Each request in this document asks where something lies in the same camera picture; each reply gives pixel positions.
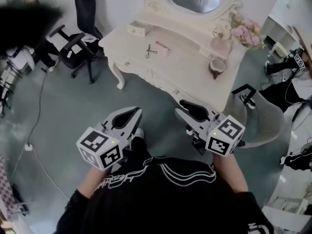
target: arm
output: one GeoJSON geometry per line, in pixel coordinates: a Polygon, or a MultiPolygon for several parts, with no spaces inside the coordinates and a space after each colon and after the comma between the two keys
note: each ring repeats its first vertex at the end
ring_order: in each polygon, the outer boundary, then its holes
{"type": "Polygon", "coordinates": [[[107,171],[102,172],[95,167],[91,168],[82,184],[71,196],[54,234],[80,233],[89,198],[107,175],[107,171]]]}
{"type": "Polygon", "coordinates": [[[248,192],[247,182],[234,155],[230,154],[227,157],[222,157],[214,154],[214,169],[233,189],[247,231],[262,229],[263,233],[273,234],[272,224],[262,213],[254,195],[248,192]]]}
{"type": "Polygon", "coordinates": [[[311,79],[312,79],[312,61],[311,61],[311,59],[309,59],[309,60],[307,61],[307,63],[308,63],[308,68],[309,68],[310,77],[311,77],[311,79]]]}
{"type": "Polygon", "coordinates": [[[248,192],[247,182],[233,154],[227,157],[214,154],[214,169],[235,193],[248,192]]]}
{"type": "Polygon", "coordinates": [[[302,53],[302,60],[308,64],[308,69],[310,73],[310,77],[312,78],[312,61],[309,57],[309,55],[306,52],[302,53]]]}
{"type": "Polygon", "coordinates": [[[96,187],[107,177],[108,173],[108,171],[103,172],[98,168],[92,167],[82,184],[78,187],[78,191],[89,199],[96,187]]]}

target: fiducial marker cube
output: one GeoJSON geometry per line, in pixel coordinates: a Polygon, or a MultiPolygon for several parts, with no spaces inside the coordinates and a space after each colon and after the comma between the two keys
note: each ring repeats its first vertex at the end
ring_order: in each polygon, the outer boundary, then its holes
{"type": "Polygon", "coordinates": [[[232,116],[227,116],[209,132],[205,149],[221,156],[228,156],[238,145],[245,127],[232,116]]]}
{"type": "Polygon", "coordinates": [[[89,127],[76,142],[85,161],[102,171],[123,158],[120,141],[89,127]]]}

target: cup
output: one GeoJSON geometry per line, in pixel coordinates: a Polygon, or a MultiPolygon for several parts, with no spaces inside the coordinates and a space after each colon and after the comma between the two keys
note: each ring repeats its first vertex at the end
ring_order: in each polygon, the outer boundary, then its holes
{"type": "Polygon", "coordinates": [[[213,58],[210,63],[210,72],[213,74],[214,79],[216,79],[225,70],[225,65],[220,59],[213,58]]]}

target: cable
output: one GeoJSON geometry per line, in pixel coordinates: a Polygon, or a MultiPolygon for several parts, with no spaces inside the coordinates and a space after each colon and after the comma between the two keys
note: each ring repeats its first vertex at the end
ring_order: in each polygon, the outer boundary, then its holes
{"type": "Polygon", "coordinates": [[[272,77],[282,77],[282,76],[270,76],[268,82],[264,82],[264,83],[262,83],[262,84],[260,85],[261,90],[263,90],[263,88],[262,88],[263,85],[269,84],[269,83],[270,83],[272,77]]]}
{"type": "Polygon", "coordinates": [[[13,172],[12,172],[11,178],[13,178],[13,176],[14,176],[14,173],[15,173],[15,171],[16,171],[16,169],[17,169],[17,167],[18,167],[18,164],[19,164],[19,162],[20,162],[20,158],[21,158],[21,156],[22,156],[23,153],[24,153],[24,150],[25,150],[25,147],[23,147],[23,149],[22,149],[22,151],[21,151],[21,153],[20,153],[20,155],[19,155],[19,158],[18,158],[18,160],[17,160],[17,162],[16,162],[16,164],[15,164],[14,170],[13,170],[13,172]]]}
{"type": "Polygon", "coordinates": [[[29,139],[30,139],[30,136],[31,134],[33,133],[34,129],[37,127],[37,124],[40,120],[40,114],[41,114],[41,95],[42,95],[42,91],[43,91],[43,86],[44,86],[44,81],[45,81],[45,78],[47,77],[47,71],[44,70],[43,68],[41,68],[44,72],[45,72],[45,75],[44,75],[44,78],[43,78],[43,81],[42,81],[42,85],[41,85],[41,90],[40,90],[40,93],[39,93],[39,113],[38,113],[38,118],[37,118],[37,121],[35,123],[35,125],[33,126],[32,130],[30,131],[30,134],[27,138],[27,145],[29,145],[29,139]]]}
{"type": "Polygon", "coordinates": [[[54,180],[52,179],[52,177],[49,175],[49,173],[47,172],[47,170],[45,169],[44,165],[42,164],[37,151],[33,148],[34,153],[39,161],[39,164],[41,165],[42,169],[44,170],[45,174],[48,176],[48,178],[51,180],[51,182],[54,184],[54,186],[69,200],[69,197],[65,194],[65,192],[62,191],[62,189],[60,187],[57,186],[57,184],[54,182],[54,180]]]}
{"type": "MultiPolygon", "coordinates": [[[[300,69],[298,69],[298,70],[296,71],[296,74],[294,75],[294,77],[296,77],[296,75],[299,73],[299,71],[300,71],[300,69]]],[[[291,84],[292,82],[293,82],[293,81],[291,80],[291,82],[288,84],[287,89],[286,89],[286,92],[285,92],[285,101],[286,101],[287,103],[291,104],[291,106],[295,106],[295,105],[304,104],[304,103],[307,103],[307,102],[312,101],[312,99],[310,99],[310,100],[304,100],[304,101],[301,101],[301,102],[289,102],[289,101],[287,101],[287,99],[286,99],[286,94],[287,94],[288,88],[289,88],[289,86],[290,86],[290,84],[291,84]]]]}
{"type": "MultiPolygon", "coordinates": [[[[42,95],[42,91],[43,91],[44,81],[45,81],[45,78],[46,78],[46,76],[47,76],[47,71],[46,71],[45,69],[43,69],[43,68],[41,68],[41,69],[42,69],[42,71],[45,72],[45,75],[44,75],[44,78],[43,78],[43,81],[42,81],[41,90],[40,90],[40,94],[39,94],[39,113],[38,113],[37,121],[36,121],[34,127],[32,128],[32,130],[30,131],[30,134],[29,134],[29,136],[28,136],[28,138],[27,138],[27,144],[28,144],[28,145],[29,145],[30,136],[31,136],[31,134],[33,133],[34,129],[36,128],[36,126],[37,126],[37,124],[38,124],[38,122],[39,122],[39,120],[40,120],[40,114],[41,114],[41,95],[42,95]]],[[[15,173],[17,167],[18,167],[18,164],[19,164],[19,162],[20,162],[20,159],[21,159],[21,157],[22,157],[22,154],[24,153],[24,150],[25,150],[25,148],[23,147],[23,149],[22,149],[22,151],[21,151],[21,153],[20,153],[20,155],[19,155],[19,158],[18,158],[18,160],[17,160],[17,162],[16,162],[16,165],[15,165],[15,167],[14,167],[14,170],[13,170],[13,172],[12,172],[11,179],[12,179],[13,176],[14,176],[14,173],[15,173]]],[[[49,173],[48,173],[47,170],[45,169],[44,165],[42,164],[42,162],[41,162],[41,160],[40,160],[40,158],[39,158],[39,156],[38,156],[38,154],[37,154],[37,151],[36,151],[34,148],[33,148],[33,150],[34,150],[35,156],[37,157],[37,159],[38,159],[38,161],[39,161],[39,164],[40,164],[40,166],[42,167],[42,169],[44,170],[45,174],[46,174],[46,175],[48,176],[48,178],[51,180],[51,182],[53,183],[53,185],[69,200],[69,197],[68,197],[68,196],[65,194],[65,192],[63,192],[62,189],[54,182],[54,180],[52,179],[52,177],[49,175],[49,173]]]]}

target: black chair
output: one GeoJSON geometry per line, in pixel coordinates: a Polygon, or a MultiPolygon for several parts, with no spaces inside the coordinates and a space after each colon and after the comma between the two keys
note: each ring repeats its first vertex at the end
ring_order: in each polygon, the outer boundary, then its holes
{"type": "MultiPolygon", "coordinates": [[[[85,32],[95,36],[98,39],[103,38],[101,32],[95,27],[95,16],[96,16],[96,0],[75,0],[76,11],[77,11],[77,26],[78,28],[85,32]]],[[[54,30],[50,37],[59,33],[63,38],[65,38],[68,43],[61,49],[59,52],[60,60],[70,69],[73,69],[71,73],[71,78],[76,77],[77,71],[87,64],[88,73],[89,73],[89,83],[94,83],[92,79],[91,72],[91,62],[94,60],[98,60],[101,57],[98,57],[96,53],[99,50],[102,50],[98,45],[98,40],[92,43],[84,43],[82,42],[82,38],[85,36],[84,33],[73,34],[71,36],[67,36],[62,29],[65,25],[61,25],[59,28],[54,30]],[[82,50],[77,54],[74,52],[68,58],[67,55],[71,48],[77,44],[82,50]]]]}
{"type": "Polygon", "coordinates": [[[11,107],[8,105],[8,103],[6,102],[9,95],[13,94],[13,91],[11,89],[9,89],[7,86],[5,86],[6,84],[1,84],[0,83],[0,106],[2,106],[2,112],[0,114],[0,118],[3,118],[5,116],[5,107],[7,107],[8,109],[11,109],[11,107]],[[7,89],[5,95],[2,97],[3,91],[4,89],[7,89]]]}

